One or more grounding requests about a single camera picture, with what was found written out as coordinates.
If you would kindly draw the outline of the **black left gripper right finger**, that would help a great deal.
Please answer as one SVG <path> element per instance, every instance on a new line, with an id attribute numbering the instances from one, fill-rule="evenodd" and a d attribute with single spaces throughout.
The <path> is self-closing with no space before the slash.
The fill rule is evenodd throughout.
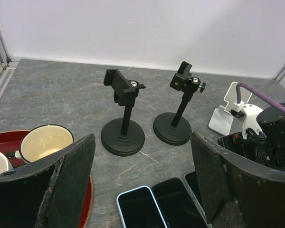
<path id="1" fill-rule="evenodd" d="M 285 228 L 285 171 L 258 164 L 198 133 L 191 149 L 206 221 L 213 227 Z"/>

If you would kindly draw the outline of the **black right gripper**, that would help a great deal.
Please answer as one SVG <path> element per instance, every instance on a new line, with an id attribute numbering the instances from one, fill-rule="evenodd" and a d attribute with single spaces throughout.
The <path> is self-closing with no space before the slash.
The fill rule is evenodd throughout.
<path id="1" fill-rule="evenodd" d="M 218 145 L 239 154 L 247 159 L 253 160 L 254 141 L 247 137 L 243 138 L 242 132 L 233 133 L 218 139 Z"/>

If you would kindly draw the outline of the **light blue phone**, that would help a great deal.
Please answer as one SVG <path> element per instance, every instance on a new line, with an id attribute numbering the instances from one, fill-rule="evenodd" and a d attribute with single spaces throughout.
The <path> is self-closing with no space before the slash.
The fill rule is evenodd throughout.
<path id="1" fill-rule="evenodd" d="M 167 224 L 148 186 L 120 193 L 116 198 L 124 228 L 166 228 Z"/>

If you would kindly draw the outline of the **black round phone stand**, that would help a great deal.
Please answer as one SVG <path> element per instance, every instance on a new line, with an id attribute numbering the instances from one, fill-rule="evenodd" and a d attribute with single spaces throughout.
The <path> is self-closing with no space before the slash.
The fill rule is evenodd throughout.
<path id="1" fill-rule="evenodd" d="M 102 128 L 102 145 L 113 155 L 132 156 L 141 150 L 145 142 L 144 131 L 131 120 L 131 114 L 139 91 L 146 86 L 125 78 L 118 69 L 106 70 L 104 85 L 112 87 L 114 102 L 124 107 L 124 113 L 123 118 L 113 119 Z"/>

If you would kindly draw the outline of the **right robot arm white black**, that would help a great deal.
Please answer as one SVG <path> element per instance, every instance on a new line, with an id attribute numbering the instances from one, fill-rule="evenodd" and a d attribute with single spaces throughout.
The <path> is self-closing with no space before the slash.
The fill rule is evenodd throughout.
<path id="1" fill-rule="evenodd" d="M 218 139 L 218 144 L 256 163 L 285 171 L 285 114 L 270 106 L 245 105 L 242 131 Z"/>

